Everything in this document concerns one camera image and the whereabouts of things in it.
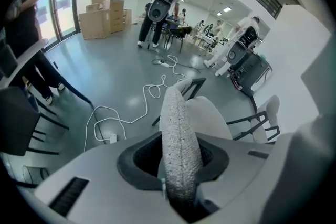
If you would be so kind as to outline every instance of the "black pants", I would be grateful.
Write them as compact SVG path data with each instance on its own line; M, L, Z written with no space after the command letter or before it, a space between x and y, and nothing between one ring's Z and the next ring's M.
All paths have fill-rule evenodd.
M156 23L156 28L153 36L153 43L157 44L159 42L161 32L162 32L162 26L167 18L167 15L162 19L162 21ZM141 26L140 34L139 34L139 41L144 42L146 40L147 34L149 29L151 28L153 21L148 18L148 14L146 14L146 18L143 21L143 24Z
M37 41L38 34L36 29L32 29L22 35L13 36L10 39L7 39L7 42L10 44L16 58L18 58L26 49ZM36 71L36 68L38 68L43 78ZM38 59L38 57L33 57L23 68L23 72L20 72L20 75L25 76L43 98L47 98L53 94L49 86L56 88L60 83L47 69L45 64ZM22 80L21 77L17 76L11 84L20 87L20 80Z

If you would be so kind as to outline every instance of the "polished floor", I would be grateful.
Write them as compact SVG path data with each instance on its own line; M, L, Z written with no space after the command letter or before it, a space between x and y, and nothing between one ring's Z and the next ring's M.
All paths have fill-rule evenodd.
M172 68L154 65L153 59L164 58L167 55L175 55L178 62L192 66L186 68L177 66L175 72L185 74L189 78L206 78L206 81L197 95L206 96L218 108L226 121L240 119L254 113L251 102L247 96L237 91L231 81L225 76L215 77L213 69L205 69L203 60L207 57L204 51L185 42L181 53L178 52L180 42L174 40L168 51L161 46L158 51L139 49L136 46L140 26L132 25L130 29L115 33L106 39L83 40L81 34L70 37L51 51L46 53L51 62L55 62L58 71L77 90L88 97L93 105L108 106L116 109L120 118L133 121L145 113L145 103L142 88L146 84L161 84L161 76L166 75L165 84L171 86L181 76L175 75ZM148 99L148 114L133 124L125 124L127 138L152 134L158 130L158 126L152 127L152 122L160 114L161 105L165 93L165 87L161 88L161 97L152 98L146 89ZM33 90L37 98L39 93ZM27 152L23 157L7 156L11 172L19 181L27 181L23 178L22 166L46 167L53 173L73 158L83 152L87 120L92 113L89 104L80 100L67 89L55 93L51 109L58 114L58 121L70 127L69 131L40 120L37 130L45 131L47 135L36 135L45 139L44 143L32 140L30 147L40 150L59 152L60 155L50 156ZM97 110L98 120L108 117L117 117L116 113L107 109ZM86 150L102 145L95 139L93 133L93 118L88 125L88 137ZM110 134L116 134L119 140L124 139L123 130L118 121L105 121L100 124L101 132L97 128L98 139L109 138ZM230 126L232 134L238 134L245 127Z

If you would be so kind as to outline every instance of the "sneaker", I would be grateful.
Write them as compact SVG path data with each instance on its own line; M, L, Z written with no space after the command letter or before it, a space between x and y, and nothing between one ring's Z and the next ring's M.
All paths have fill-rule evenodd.
M57 90L59 90L59 91L62 91L62 90L64 90L64 89L65 89L65 86L64 86L63 83L60 83L60 84L57 86Z
M47 103L47 105L51 105L52 102L53 102L53 97L52 97L52 96L48 96L48 97L46 98L46 103Z

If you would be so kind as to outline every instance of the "white cable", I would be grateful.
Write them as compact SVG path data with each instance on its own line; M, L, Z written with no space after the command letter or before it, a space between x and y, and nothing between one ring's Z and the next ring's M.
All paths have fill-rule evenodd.
M176 74L176 75L179 75L179 76L183 76L183 77L184 77L184 78L182 78L182 79L179 79L177 82L180 82L181 80L186 79L186 76L185 76L185 75L176 73L175 70L174 70L175 67L176 67L176 65L177 65L177 63L179 62L179 61L178 61L178 58L177 58L176 56L174 56L174 55L168 55L167 57L168 57L169 59L171 59L171 60L174 62L174 64L173 64L172 66L169 66L169 68L173 68L173 73ZM150 94L153 98L155 98L155 99L160 98L160 97L161 97L160 86L165 86L166 88L168 88L168 86L165 84L166 75L162 75L162 76L161 76L161 79L162 79L162 83L161 83L161 84L158 84L158 85L148 84L148 85L145 85L145 86L142 88L143 97L144 97L144 99L145 99L146 112L145 112L144 115L142 115L141 117L135 119L134 121L129 122L129 121L125 121L125 120L120 119L120 115L119 115L119 113L117 112L117 110L112 109L112 108L109 108L109 107L107 107L107 106L100 105L100 106L96 107L96 108L93 110L93 112L92 112L92 114L91 114L91 116L90 116L90 118L89 118L89 120L88 120L88 122L87 122L87 124L86 124L86 128L85 128L84 152L85 152L85 150L86 150L86 142L87 142L87 139L88 139L88 125L89 125L89 122L90 122L90 120L91 120L91 118L92 118L94 112L96 111L96 109L98 109L98 108L104 108L104 109L112 110L112 111L114 111L114 112L117 114L117 116L118 116L118 118L109 117L109 118L103 119L103 120L101 120L101 121L98 121L98 122L96 122L96 123L94 124L94 126L93 126L93 131L94 131L94 137L96 138L96 140L98 140L99 142L109 140L109 139L98 139L98 138L97 138L97 135L96 135L96 125L97 125L98 123L100 123L100 122L107 121L107 120L116 120L116 121L119 121L119 123L120 123L120 125L121 125L121 127L122 127L122 129L123 129L123 132L124 132L124 137L125 137L125 139L127 139L127 138L126 138L126 130L125 130L125 127L124 127L124 125L123 125L122 123L132 124L132 123L138 121L139 119L142 119L143 117L145 117L145 116L147 115L147 113L148 113L148 104L147 104L147 98L146 98L146 94L145 94L145 88L148 87L148 92L149 92L149 94ZM152 87L157 87L157 89L159 90L159 95L158 95L157 97L155 97L155 96L152 94L152 92L151 92L151 88L152 88Z

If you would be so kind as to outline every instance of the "black shirt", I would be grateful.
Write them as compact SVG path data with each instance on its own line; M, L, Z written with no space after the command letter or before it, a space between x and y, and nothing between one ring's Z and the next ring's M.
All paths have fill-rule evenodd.
M6 42L11 46L16 57L38 41L35 26L35 6L29 7L14 20L5 24Z
M35 27L35 6L32 6L19 14L17 18L5 25L6 39L13 36L25 35L27 31L33 30Z

